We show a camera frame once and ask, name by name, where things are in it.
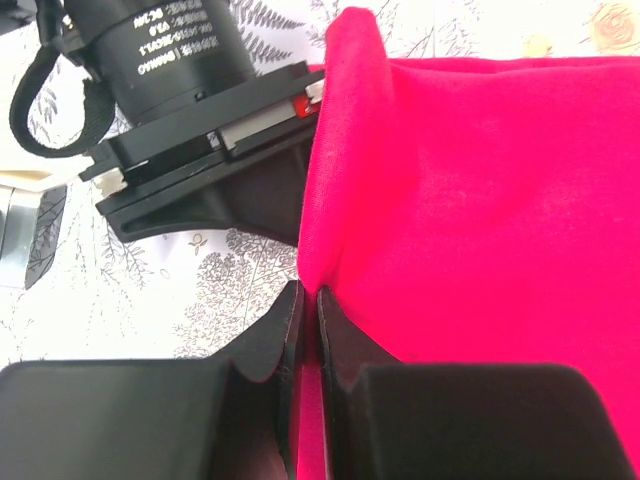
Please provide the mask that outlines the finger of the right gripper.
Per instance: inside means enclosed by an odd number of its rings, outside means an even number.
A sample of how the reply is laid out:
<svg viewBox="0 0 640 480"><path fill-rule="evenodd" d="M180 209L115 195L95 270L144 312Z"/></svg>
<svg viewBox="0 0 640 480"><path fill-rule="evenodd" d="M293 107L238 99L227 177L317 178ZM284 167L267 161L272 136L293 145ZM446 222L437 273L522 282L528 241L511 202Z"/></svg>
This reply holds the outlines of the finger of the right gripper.
<svg viewBox="0 0 640 480"><path fill-rule="evenodd" d="M237 229L295 246L315 131L228 162L220 151L98 202L117 238Z"/></svg>

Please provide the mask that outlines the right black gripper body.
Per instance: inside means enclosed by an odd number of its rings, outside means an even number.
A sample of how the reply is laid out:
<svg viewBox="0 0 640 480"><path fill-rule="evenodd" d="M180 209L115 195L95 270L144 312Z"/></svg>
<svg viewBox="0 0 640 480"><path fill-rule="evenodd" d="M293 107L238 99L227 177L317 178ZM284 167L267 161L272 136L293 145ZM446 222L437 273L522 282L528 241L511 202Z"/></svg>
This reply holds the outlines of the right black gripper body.
<svg viewBox="0 0 640 480"><path fill-rule="evenodd" d="M9 184L45 192L80 179L104 193L166 188L198 163L270 188L302 188L323 78L307 64L258 75L226 1L40 1L40 47L9 111L28 153ZM84 123L63 147L39 141L30 110L60 59L82 68Z"/></svg>

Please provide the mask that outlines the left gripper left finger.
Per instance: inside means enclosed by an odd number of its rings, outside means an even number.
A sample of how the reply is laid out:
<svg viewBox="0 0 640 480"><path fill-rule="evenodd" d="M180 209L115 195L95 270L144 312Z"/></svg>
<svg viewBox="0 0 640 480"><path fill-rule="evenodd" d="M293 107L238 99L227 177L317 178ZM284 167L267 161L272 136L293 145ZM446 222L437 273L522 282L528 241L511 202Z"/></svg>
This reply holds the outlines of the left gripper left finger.
<svg viewBox="0 0 640 480"><path fill-rule="evenodd" d="M5 479L291 479L305 295L286 284L205 358L24 361L1 372Z"/></svg>

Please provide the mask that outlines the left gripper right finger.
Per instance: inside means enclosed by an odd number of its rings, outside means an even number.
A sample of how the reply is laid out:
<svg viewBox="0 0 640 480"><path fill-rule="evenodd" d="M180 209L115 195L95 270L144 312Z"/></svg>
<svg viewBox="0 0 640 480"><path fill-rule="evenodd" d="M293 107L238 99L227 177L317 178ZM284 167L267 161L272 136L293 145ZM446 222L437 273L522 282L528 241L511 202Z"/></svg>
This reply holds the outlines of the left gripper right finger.
<svg viewBox="0 0 640 480"><path fill-rule="evenodd" d="M317 298L333 479L632 479L596 390L553 364L407 364Z"/></svg>

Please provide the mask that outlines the red t shirt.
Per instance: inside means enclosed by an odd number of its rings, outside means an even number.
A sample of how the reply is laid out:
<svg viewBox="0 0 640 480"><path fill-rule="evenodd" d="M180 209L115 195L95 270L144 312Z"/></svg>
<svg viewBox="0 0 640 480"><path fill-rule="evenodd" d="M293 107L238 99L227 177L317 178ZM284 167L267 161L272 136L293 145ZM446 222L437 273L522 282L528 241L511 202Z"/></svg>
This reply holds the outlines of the red t shirt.
<svg viewBox="0 0 640 480"><path fill-rule="evenodd" d="M393 59L326 34L298 247L405 361L558 362L639 461L639 60Z"/></svg>

